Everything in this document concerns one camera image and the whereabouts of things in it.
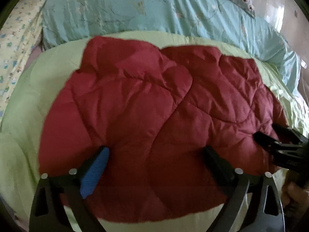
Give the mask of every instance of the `green bed sheet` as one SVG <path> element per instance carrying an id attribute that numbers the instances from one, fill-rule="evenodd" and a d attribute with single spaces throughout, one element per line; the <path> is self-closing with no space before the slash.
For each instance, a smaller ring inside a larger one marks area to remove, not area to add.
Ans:
<path id="1" fill-rule="evenodd" d="M 216 46 L 225 55 L 251 58 L 234 46 L 198 37 L 185 37 L 165 32 L 123 32 L 109 35 L 124 39 L 139 39 L 163 48 L 177 45 Z M 0 132 L 0 195 L 21 219 L 28 220 L 32 199 L 39 180 L 38 149 L 44 119 L 58 92 L 70 74 L 78 69 L 88 38 L 69 42 L 42 53 L 19 79 L 4 114 Z M 304 135 L 309 132 L 309 110 L 304 101 L 289 93 L 278 72 L 269 64 L 255 60 L 264 84 L 279 99 L 288 123 Z M 279 189 L 286 171 L 274 177 Z M 207 212 L 179 219 L 142 224 L 117 224 L 101 221 L 107 231 L 205 231 L 221 206 Z M 76 231 L 78 226 L 70 219 Z"/>

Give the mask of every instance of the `metal pin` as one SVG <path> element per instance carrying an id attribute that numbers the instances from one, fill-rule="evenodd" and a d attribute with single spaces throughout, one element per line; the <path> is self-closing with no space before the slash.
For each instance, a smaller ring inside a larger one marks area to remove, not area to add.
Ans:
<path id="1" fill-rule="evenodd" d="M 44 173 L 41 175 L 41 179 L 46 179 L 48 177 L 48 174 L 47 173 Z"/>
<path id="2" fill-rule="evenodd" d="M 70 175 L 75 175 L 75 174 L 77 174 L 77 169 L 76 169 L 76 168 L 70 169 L 69 174 L 70 174 Z"/>
<path id="3" fill-rule="evenodd" d="M 237 174 L 243 174 L 244 171 L 241 168 L 235 168 L 235 173 Z"/>
<path id="4" fill-rule="evenodd" d="M 272 174 L 271 174 L 270 172 L 265 172 L 264 174 L 265 174 L 265 176 L 266 176 L 267 178 L 271 178 L 271 177 L 272 177 Z"/>

